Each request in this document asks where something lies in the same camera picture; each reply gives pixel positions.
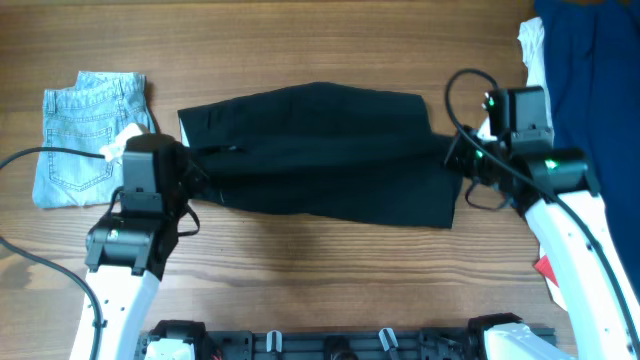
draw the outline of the belt loop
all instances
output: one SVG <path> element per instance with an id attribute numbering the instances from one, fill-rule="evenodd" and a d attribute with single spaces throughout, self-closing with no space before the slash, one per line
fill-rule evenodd
<path id="1" fill-rule="evenodd" d="M 124 98 L 124 91 L 122 90 L 122 83 L 120 82 L 120 79 L 113 79 L 113 86 L 115 88 L 116 96 L 118 97 L 118 99 Z"/>
<path id="2" fill-rule="evenodd" d="M 56 113 L 56 93 L 53 90 L 45 90 L 47 98 L 47 112 L 49 114 Z"/>

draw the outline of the black fabric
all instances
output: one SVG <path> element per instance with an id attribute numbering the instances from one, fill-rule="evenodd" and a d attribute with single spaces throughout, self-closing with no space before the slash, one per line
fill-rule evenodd
<path id="1" fill-rule="evenodd" d="M 441 168 L 420 96 L 312 83 L 178 111 L 213 186 L 269 214 L 451 227 L 462 179 Z"/>

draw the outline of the jeans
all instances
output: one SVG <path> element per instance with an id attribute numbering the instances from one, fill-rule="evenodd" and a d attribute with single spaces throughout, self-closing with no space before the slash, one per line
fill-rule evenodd
<path id="1" fill-rule="evenodd" d="M 45 90 L 42 146 L 98 154 L 130 123 L 155 126 L 138 73 L 80 72 L 74 87 Z M 108 203 L 122 185 L 121 165 L 79 155 L 41 152 L 33 202 L 41 208 Z"/>

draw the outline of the denim waistband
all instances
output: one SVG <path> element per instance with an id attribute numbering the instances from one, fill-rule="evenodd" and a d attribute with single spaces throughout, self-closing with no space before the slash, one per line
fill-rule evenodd
<path id="1" fill-rule="evenodd" d="M 143 94 L 145 80 L 138 73 L 80 72 L 76 86 L 44 91 L 43 110 L 54 114 L 60 109 L 83 109 L 127 94 Z"/>

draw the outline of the wood grain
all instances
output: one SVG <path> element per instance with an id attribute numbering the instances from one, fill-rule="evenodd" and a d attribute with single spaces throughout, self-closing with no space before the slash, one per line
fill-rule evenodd
<path id="1" fill-rule="evenodd" d="M 443 89 L 478 67 L 524 83 L 516 40 L 530 1 L 226 2 L 0 7 L 0 157 L 42 142 L 45 88 L 79 70 L 138 71 L 163 132 L 176 111 L 311 81 L 420 94 L 434 131 L 451 134 Z M 478 126 L 487 85 L 464 79 L 453 100 Z M 39 210 L 36 156 L 0 176 L 0 234 L 78 274 L 84 237 L 103 206 Z M 497 203 L 488 189 L 475 200 Z M 211 329 L 363 330 L 462 326 L 514 312 L 555 327 L 575 351 L 566 313 L 533 270 L 537 242 L 512 211 L 459 199 L 453 230 L 268 216 L 194 204 L 201 233 L 174 251 L 145 322 L 195 319 Z M 188 220 L 182 225 L 191 226 Z M 0 359 L 67 358 L 82 293 L 0 249 Z"/>

